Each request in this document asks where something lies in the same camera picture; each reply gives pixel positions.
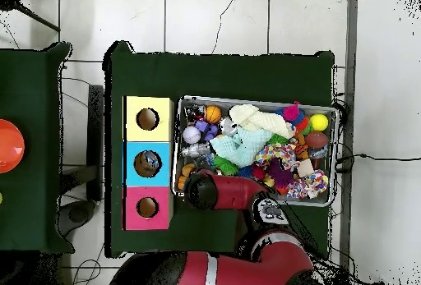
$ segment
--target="box with hole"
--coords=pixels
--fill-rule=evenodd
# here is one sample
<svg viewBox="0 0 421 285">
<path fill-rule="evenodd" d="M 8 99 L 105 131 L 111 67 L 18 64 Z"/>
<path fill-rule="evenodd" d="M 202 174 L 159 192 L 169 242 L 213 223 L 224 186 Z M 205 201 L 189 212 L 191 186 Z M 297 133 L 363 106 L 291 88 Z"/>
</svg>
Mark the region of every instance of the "box with hole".
<svg viewBox="0 0 421 285">
<path fill-rule="evenodd" d="M 174 105 L 171 99 L 127 96 L 125 102 L 123 120 L 126 118 L 127 141 L 173 140 Z"/>
<path fill-rule="evenodd" d="M 127 142 L 126 186 L 169 186 L 171 156 L 171 142 Z"/>
<path fill-rule="evenodd" d="M 173 216 L 173 194 L 166 187 L 127 187 L 123 230 L 168 229 Z"/>
</svg>

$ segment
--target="teal fabric toy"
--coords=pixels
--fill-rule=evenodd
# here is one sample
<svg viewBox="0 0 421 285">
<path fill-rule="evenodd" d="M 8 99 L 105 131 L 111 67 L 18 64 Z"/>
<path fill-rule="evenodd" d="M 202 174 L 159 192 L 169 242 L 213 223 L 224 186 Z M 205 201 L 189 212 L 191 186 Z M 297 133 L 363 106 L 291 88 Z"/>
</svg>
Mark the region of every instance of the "teal fabric toy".
<svg viewBox="0 0 421 285">
<path fill-rule="evenodd" d="M 218 156 L 243 168 L 254 162 L 256 154 L 271 137 L 272 133 L 266 129 L 247 131 L 238 126 L 235 136 L 220 136 L 212 139 L 210 144 Z"/>
</svg>

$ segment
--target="circular hole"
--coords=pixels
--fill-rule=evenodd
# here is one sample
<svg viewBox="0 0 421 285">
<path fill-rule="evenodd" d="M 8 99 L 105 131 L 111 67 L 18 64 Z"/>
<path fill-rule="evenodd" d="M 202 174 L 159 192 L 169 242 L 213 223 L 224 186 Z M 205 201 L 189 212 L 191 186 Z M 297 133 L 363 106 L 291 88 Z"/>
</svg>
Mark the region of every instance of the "circular hole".
<svg viewBox="0 0 421 285">
<path fill-rule="evenodd" d="M 145 131 L 152 131 L 158 126 L 160 122 L 160 117 L 158 113 L 153 108 L 143 108 L 137 115 L 136 115 L 136 123 L 137 125 L 145 130 Z"/>
<path fill-rule="evenodd" d="M 136 209 L 143 218 L 153 218 L 158 213 L 158 203 L 151 197 L 145 197 L 137 202 Z"/>
<path fill-rule="evenodd" d="M 154 151 L 142 151 L 135 157 L 135 170 L 141 177 L 154 177 L 161 169 L 159 155 Z"/>
</svg>

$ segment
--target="pink box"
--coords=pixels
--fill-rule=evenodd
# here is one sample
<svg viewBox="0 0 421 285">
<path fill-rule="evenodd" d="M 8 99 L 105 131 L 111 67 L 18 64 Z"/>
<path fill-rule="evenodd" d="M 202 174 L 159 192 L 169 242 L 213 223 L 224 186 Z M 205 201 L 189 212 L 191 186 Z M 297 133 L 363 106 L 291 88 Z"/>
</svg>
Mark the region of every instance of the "pink box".
<svg viewBox="0 0 421 285">
<path fill-rule="evenodd" d="M 151 198 L 157 210 L 150 218 L 142 217 L 138 210 L 140 201 Z M 169 187 L 127 187 L 125 213 L 127 231 L 134 230 L 166 230 L 173 217 L 173 194 Z"/>
</svg>

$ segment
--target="dark green tablecloth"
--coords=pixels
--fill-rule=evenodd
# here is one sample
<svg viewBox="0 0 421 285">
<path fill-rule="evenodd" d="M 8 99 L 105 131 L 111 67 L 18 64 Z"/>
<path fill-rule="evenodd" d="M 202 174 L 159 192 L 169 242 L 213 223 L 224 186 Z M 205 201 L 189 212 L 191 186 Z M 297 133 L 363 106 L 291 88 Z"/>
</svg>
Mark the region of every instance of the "dark green tablecloth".
<svg viewBox="0 0 421 285">
<path fill-rule="evenodd" d="M 0 49 L 0 118 L 18 126 L 25 139 L 20 164 L 0 174 L 0 250 L 73 251 L 56 231 L 58 78 L 69 51 L 69 44 L 39 52 Z"/>
<path fill-rule="evenodd" d="M 122 251 L 232 252 L 238 212 L 201 211 L 176 200 L 169 230 L 125 232 L 122 208 L 122 97 L 169 97 L 177 103 L 183 95 L 250 99 L 281 103 L 330 106 L 333 54 L 316 56 L 264 55 L 259 57 L 132 53 L 125 42 L 106 53 L 105 118 L 107 182 L 106 243 L 108 254 Z M 285 209 L 296 228 L 312 235 L 308 242 L 327 256 L 328 208 L 292 206 Z"/>
</svg>

